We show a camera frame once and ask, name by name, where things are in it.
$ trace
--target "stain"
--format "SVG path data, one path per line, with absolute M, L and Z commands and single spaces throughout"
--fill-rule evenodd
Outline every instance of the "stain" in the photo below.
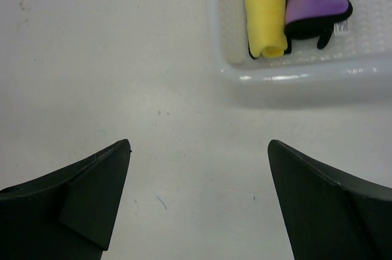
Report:
M 166 206 L 165 202 L 159 196 L 157 196 L 157 198 L 162 203 L 162 205 L 165 207 L 165 210 L 167 210 L 167 206 Z
M 25 10 L 25 8 L 24 8 L 24 6 L 23 6 L 24 1 L 25 1 L 25 0 L 21 0 L 21 1 L 19 2 L 19 7 L 20 7 L 21 10 Z

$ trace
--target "yellow cloth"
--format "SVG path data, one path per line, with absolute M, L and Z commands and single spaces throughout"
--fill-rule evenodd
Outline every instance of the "yellow cloth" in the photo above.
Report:
M 254 58 L 283 56 L 287 49 L 284 34 L 285 0 L 245 0 L 249 50 Z

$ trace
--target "textured tray bottom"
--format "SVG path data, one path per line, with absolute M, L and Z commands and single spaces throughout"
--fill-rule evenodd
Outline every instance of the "textured tray bottom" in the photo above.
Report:
M 250 59 L 247 52 L 244 0 L 218 0 L 220 44 L 225 60 L 236 69 L 298 66 L 392 51 L 392 0 L 350 0 L 350 32 L 332 36 L 324 50 L 317 39 L 293 41 L 293 53 L 279 59 Z

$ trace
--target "yellow toy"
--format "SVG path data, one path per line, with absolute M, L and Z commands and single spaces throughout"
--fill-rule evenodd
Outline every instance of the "yellow toy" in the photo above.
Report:
M 245 7 L 251 56 L 283 56 L 287 49 L 284 34 L 286 1 L 245 0 Z

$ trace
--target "yellow rolled fabric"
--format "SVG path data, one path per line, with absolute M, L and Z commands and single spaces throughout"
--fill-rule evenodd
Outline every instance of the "yellow rolled fabric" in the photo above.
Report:
M 245 0 L 249 50 L 253 58 L 284 55 L 285 0 Z

